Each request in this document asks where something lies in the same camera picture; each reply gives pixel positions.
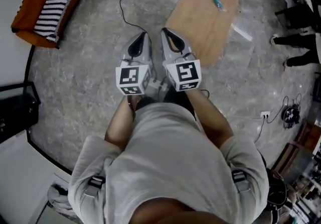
black and white striped pillow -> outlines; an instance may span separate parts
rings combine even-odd
[[[52,42],[58,41],[60,20],[70,0],[47,0],[38,17],[34,32]]]

shoe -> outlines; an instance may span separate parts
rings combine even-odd
[[[285,68],[288,67],[288,65],[287,65],[286,62],[287,62],[287,59],[282,63],[282,65],[283,65],[283,71],[285,71]]]
[[[275,45],[274,38],[277,38],[277,37],[279,37],[279,35],[278,35],[278,34],[274,34],[274,35],[270,38],[270,44],[271,44],[271,45]]]

wooden board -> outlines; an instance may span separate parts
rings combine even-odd
[[[220,1],[226,12],[219,11],[213,0],[180,0],[166,23],[188,39],[202,67],[222,55],[238,7],[238,0]]]

marble floor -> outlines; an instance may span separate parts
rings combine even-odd
[[[144,27],[151,36],[159,79],[164,76],[160,30],[177,1],[123,0],[126,19]],[[209,90],[210,100],[235,132],[256,140],[262,125],[260,111],[270,110],[273,117],[286,95],[292,102],[301,93],[301,116],[307,116],[316,66],[283,71],[282,62],[303,50],[269,44],[272,34],[286,35],[274,15],[285,7],[284,0],[239,2],[224,54],[215,66],[202,70],[202,87]],[[65,30],[61,49],[36,48],[29,79],[42,103],[32,139],[65,167],[73,169],[88,135],[104,135],[121,100],[115,85],[121,48],[138,32],[124,23],[119,0],[81,0]],[[279,118],[264,124],[256,145],[268,165],[298,128],[285,130]]]

orange sofa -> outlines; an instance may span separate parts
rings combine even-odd
[[[59,37],[61,37],[66,23],[69,20],[78,1],[79,0],[70,0],[65,14],[62,16],[61,24],[58,29]],[[11,25],[11,29],[12,32],[14,32],[18,37],[32,45],[47,48],[59,48],[57,43],[51,42],[33,31],[45,2],[46,0],[24,0]]]

